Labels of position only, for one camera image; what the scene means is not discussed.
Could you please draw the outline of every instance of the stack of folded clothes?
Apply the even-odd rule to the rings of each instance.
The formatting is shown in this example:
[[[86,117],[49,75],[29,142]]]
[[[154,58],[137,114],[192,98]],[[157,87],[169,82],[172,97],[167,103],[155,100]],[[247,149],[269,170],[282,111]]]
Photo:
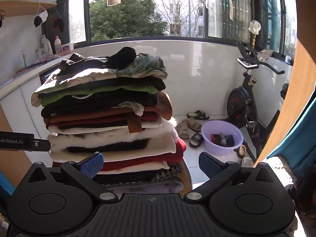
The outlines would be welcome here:
[[[102,152],[94,180],[121,196],[177,193],[186,149],[178,137],[160,57],[124,47],[111,57],[63,60],[31,97],[52,135],[53,166]]]

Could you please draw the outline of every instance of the exercise bike flywheel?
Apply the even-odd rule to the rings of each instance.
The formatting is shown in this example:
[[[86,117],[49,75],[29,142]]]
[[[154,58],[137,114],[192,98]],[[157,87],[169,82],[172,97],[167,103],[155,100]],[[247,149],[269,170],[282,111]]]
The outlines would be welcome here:
[[[233,89],[228,97],[227,101],[227,115],[228,117],[233,114],[233,112],[242,104],[245,103],[247,100],[246,94],[240,90],[239,88]],[[237,114],[230,119],[230,123],[238,128],[242,128],[245,126],[245,114],[246,109],[245,106],[240,108],[240,111],[237,112]]]

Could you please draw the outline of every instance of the tile floor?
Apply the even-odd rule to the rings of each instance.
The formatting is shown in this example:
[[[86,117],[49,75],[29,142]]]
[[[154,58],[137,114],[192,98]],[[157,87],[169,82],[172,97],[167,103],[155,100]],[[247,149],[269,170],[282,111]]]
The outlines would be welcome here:
[[[186,119],[186,116],[173,116],[178,122],[182,122],[183,119]],[[226,117],[226,115],[210,115],[210,119],[224,119]],[[202,120],[197,120],[201,125],[203,125],[205,122],[207,121],[202,121]],[[250,141],[250,137],[248,135],[248,132],[246,130],[246,128],[241,129],[241,132],[244,135],[244,139],[247,141],[247,143],[249,144],[249,148],[251,149],[251,151],[254,151],[254,147]],[[194,131],[192,131],[191,129],[189,129],[189,134],[190,137],[192,137],[194,135]],[[204,183],[206,181],[209,180],[209,178],[202,172],[202,170],[199,168],[198,165],[198,157],[199,155],[203,152],[206,151],[205,149],[205,144],[202,143],[200,147],[198,148],[191,148],[188,144],[190,139],[184,139],[184,141],[187,144],[186,147],[186,151],[184,152],[184,159],[186,161],[186,163],[188,164],[189,167],[189,171],[191,174],[191,178],[192,178],[192,183],[193,183],[193,188],[198,187],[201,183]],[[238,158],[237,153],[232,152],[231,154],[227,155],[227,156],[216,156],[213,155],[214,157],[216,157],[217,159],[219,159],[222,162],[226,162],[226,161],[235,161],[237,163],[241,163],[241,159]]]

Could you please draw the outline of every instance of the black slipper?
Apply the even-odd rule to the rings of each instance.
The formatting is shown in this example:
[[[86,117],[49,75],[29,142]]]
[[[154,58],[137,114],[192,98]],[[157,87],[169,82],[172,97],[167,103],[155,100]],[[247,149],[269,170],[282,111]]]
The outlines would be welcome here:
[[[203,111],[196,111],[193,113],[188,113],[187,117],[190,119],[197,119],[197,120],[209,120],[210,116],[206,116],[205,112]]]
[[[204,142],[204,138],[201,134],[198,134],[198,133],[195,133],[190,141],[189,141],[189,145],[192,147],[192,148],[198,148],[200,147],[200,145]]]

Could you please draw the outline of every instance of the red garment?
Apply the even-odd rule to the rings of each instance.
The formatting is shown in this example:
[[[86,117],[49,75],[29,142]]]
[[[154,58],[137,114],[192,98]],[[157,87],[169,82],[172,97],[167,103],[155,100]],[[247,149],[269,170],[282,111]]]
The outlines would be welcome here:
[[[144,111],[143,115],[140,117],[141,120],[147,121],[157,121],[158,114],[152,111]],[[44,119],[46,126],[69,126],[69,125],[78,125],[78,124],[91,124],[91,123],[111,123],[116,121],[127,120],[126,114],[118,114],[108,117],[101,117],[101,118],[91,118],[91,119],[80,119],[80,120],[72,120],[72,121],[61,121],[50,123],[47,119]]]
[[[101,171],[111,171],[117,170],[121,168],[125,168],[128,166],[135,166],[140,165],[148,162],[155,162],[155,161],[167,161],[173,163],[179,163],[183,158],[183,153],[186,150],[186,144],[182,139],[178,139],[176,142],[176,153],[165,153],[157,156],[148,156],[142,157],[132,160],[125,160],[125,161],[112,161],[112,162],[104,162],[103,168]],[[53,167],[60,166],[61,163],[53,162]]]

